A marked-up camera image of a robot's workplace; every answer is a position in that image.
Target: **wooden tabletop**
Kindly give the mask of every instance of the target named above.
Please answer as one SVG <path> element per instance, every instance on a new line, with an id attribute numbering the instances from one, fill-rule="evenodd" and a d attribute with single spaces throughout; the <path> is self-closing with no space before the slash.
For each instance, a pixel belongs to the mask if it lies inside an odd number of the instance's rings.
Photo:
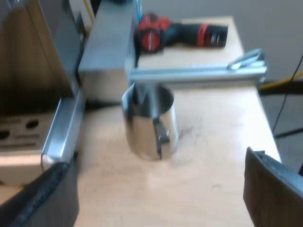
<path id="1" fill-rule="evenodd" d="M 242 55 L 232 18 L 211 21 L 229 24 L 229 35 L 236 34 L 228 37 L 226 49 L 190 48 L 195 57 L 189 58 L 185 47 L 177 46 L 144 56 L 150 59 L 141 58 L 139 67 L 227 63 Z M 265 150 L 280 161 L 256 88 L 173 92 L 180 138 L 176 155 L 167 161 L 147 162 L 131 152 L 121 107 L 86 113 L 75 226 L 253 226 L 242 198 L 246 148 Z M 0 187 L 0 203 L 18 190 Z"/>

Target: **red and black drill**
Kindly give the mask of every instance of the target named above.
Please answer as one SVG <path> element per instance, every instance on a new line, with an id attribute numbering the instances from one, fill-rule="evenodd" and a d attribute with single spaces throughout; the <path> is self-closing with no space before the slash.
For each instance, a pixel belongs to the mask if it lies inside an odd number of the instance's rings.
<path id="1" fill-rule="evenodd" d="M 138 26 L 138 40 L 146 52 L 156 52 L 177 42 L 194 46 L 224 47 L 228 27 L 209 24 L 172 23 L 153 13 L 143 15 Z"/>

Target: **stainless steel pitcher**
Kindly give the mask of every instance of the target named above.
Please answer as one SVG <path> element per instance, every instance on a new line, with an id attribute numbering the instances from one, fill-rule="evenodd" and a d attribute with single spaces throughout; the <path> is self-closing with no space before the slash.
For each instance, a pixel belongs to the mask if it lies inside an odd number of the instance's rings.
<path id="1" fill-rule="evenodd" d="M 127 141 L 149 160 L 169 158 L 178 148 L 174 96 L 160 85 L 132 84 L 122 98 Z"/>

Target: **yellow cable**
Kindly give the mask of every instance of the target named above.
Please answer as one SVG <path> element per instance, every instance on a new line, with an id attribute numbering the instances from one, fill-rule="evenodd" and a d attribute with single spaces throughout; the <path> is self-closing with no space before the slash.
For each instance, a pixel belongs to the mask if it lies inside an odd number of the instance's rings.
<path id="1" fill-rule="evenodd" d="M 302 72 L 298 72 L 297 74 L 295 74 L 293 80 L 296 79 L 296 78 L 299 78 L 301 76 L 303 76 L 303 71 Z M 289 78 L 283 79 L 283 80 L 278 81 L 278 82 L 269 83 L 269 84 L 263 84 L 263 85 L 260 86 L 259 89 L 263 90 L 263 89 L 278 87 L 278 86 L 281 86 L 281 85 L 289 83 L 291 80 L 292 80 L 292 77 L 289 77 Z"/>
<path id="2" fill-rule="evenodd" d="M 92 24 L 93 24 L 93 23 L 95 22 L 95 16 L 94 16 L 94 14 L 91 12 L 87 0 L 83 0 L 83 2 L 84 2 L 84 5 L 85 5 L 85 7 L 86 7 L 86 11 L 89 13 L 90 20 L 91 20 L 91 22 L 92 22 Z"/>

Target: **gray floor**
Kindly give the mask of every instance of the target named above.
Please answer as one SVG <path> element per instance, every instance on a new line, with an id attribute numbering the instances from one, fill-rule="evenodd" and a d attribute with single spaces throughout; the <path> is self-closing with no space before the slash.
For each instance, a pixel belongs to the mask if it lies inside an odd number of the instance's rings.
<path id="1" fill-rule="evenodd" d="M 245 51 L 261 47 L 269 79 L 291 76 L 303 53 L 302 0 L 142 0 L 144 12 L 180 19 L 234 16 Z M 282 96 L 262 98 L 271 127 Z M 303 96 L 288 96 L 276 133 L 303 127 Z M 277 141 L 282 162 L 298 170 L 303 162 L 303 133 Z"/>

